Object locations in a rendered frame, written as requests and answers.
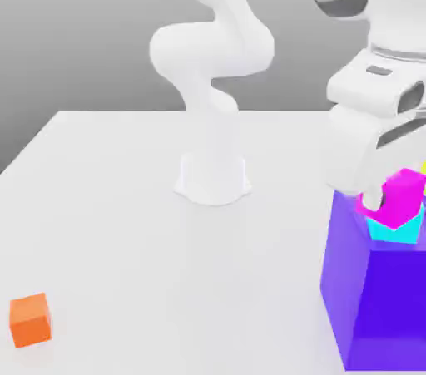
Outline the large purple box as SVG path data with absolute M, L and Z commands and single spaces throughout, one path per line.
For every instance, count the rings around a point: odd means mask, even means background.
M 373 241 L 334 193 L 320 291 L 345 369 L 426 371 L 426 216 L 416 244 Z

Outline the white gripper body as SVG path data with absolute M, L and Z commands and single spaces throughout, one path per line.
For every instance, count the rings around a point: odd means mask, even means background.
M 380 118 L 337 105 L 326 127 L 326 181 L 347 195 L 382 185 L 426 160 L 426 111 Z

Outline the small orange cube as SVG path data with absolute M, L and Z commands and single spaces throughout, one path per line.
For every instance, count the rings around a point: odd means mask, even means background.
M 13 299 L 9 306 L 9 328 L 15 348 L 52 339 L 52 319 L 45 293 Z

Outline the small cyan cube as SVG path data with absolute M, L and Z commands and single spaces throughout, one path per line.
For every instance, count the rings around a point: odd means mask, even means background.
M 378 221 L 367 218 L 369 235 L 375 241 L 416 244 L 424 221 L 424 213 L 424 205 L 420 205 L 418 214 L 397 229 L 391 229 Z

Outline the small magenta cube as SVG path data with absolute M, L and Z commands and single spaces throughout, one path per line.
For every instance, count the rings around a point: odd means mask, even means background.
M 390 229 L 397 229 L 418 214 L 425 186 L 426 175 L 402 169 L 382 185 L 384 202 L 378 210 L 372 211 L 363 205 L 363 194 L 357 197 L 355 208 L 360 214 Z

